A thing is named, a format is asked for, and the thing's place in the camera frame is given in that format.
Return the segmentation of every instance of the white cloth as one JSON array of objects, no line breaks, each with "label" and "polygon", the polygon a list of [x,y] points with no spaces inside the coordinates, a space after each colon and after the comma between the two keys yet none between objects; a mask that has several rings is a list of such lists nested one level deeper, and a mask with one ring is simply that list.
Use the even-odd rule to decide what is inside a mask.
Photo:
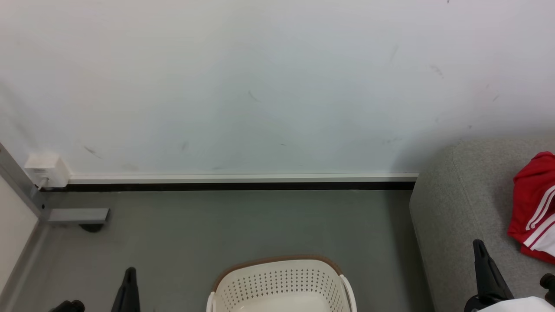
[{"label": "white cloth", "polygon": [[538,297],[506,300],[480,312],[555,312],[555,307]]}]

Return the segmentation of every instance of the gray sofa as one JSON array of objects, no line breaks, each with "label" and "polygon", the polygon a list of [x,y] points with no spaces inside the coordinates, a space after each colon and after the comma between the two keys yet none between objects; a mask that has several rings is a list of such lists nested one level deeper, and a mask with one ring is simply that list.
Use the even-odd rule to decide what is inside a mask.
[{"label": "gray sofa", "polygon": [[512,178],[555,138],[483,139],[443,150],[420,174],[410,209],[436,312],[462,311],[476,294],[472,241],[482,239],[516,298],[543,297],[555,265],[527,257],[507,235]]}]

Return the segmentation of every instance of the white electrical outlet box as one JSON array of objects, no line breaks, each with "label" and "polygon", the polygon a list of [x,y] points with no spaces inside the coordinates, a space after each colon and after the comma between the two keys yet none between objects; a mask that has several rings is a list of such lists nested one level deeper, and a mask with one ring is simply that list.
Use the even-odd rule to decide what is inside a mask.
[{"label": "white electrical outlet box", "polygon": [[43,178],[48,178],[44,186],[47,188],[62,188],[69,181],[69,170],[58,154],[31,154],[25,163],[25,170],[36,185]]}]

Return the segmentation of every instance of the basket handle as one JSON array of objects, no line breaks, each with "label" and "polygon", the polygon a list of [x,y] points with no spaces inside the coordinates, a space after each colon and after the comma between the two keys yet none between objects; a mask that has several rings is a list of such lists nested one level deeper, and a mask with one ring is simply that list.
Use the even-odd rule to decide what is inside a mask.
[{"label": "basket handle", "polygon": [[351,312],[357,312],[356,311],[355,294],[352,292],[352,287],[351,287],[351,284],[349,283],[349,280],[347,280],[347,278],[343,274],[339,275],[339,277],[341,277],[341,281],[343,282],[343,286],[347,290],[347,295],[349,296],[349,306],[351,306]]},{"label": "basket handle", "polygon": [[214,301],[214,294],[215,292],[211,292],[210,295],[208,296],[208,302],[206,303],[206,312],[212,312],[212,305],[213,305],[213,301]]}]

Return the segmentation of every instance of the metal frame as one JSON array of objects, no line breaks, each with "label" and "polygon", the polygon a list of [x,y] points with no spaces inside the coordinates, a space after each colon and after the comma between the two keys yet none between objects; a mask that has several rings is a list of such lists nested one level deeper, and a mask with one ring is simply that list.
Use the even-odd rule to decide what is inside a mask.
[{"label": "metal frame", "polygon": [[0,176],[40,221],[56,224],[104,224],[109,208],[52,209],[25,171],[0,143]]}]

